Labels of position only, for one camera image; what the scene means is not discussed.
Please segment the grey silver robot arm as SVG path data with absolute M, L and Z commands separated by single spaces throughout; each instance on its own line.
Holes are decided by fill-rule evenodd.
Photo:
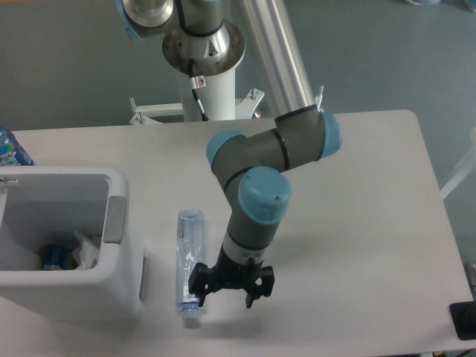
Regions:
M 272 267 L 263 261 L 286 214 L 291 188 L 284 173 L 329 157 L 341 148 L 341 127 L 310 88 L 282 1 L 239 1 L 245 25 L 224 17 L 220 1 L 118 1 L 129 37 L 162 34 L 168 63 L 184 77 L 182 108 L 190 121 L 234 118 L 233 74 L 251 47 L 276 113 L 272 129 L 247 136 L 225 130 L 208 142 L 206 156 L 231 217 L 214 266 L 197 263 L 190 293 L 199 301 L 223 289 L 241 289 L 246 304 L 268 297 Z

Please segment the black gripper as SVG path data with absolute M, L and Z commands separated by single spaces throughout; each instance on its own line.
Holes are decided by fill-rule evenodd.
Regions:
M 271 266 L 262 268 L 263 262 L 254 259 L 245 265 L 236 263 L 220 248 L 216 264 L 209 268 L 197 263 L 189 277 L 189 293 L 198 299 L 203 307 L 207 295 L 222 289 L 244 289 L 247 293 L 245 305 L 250 309 L 253 302 L 261 297 L 270 297 L 274 288 L 274 270 Z

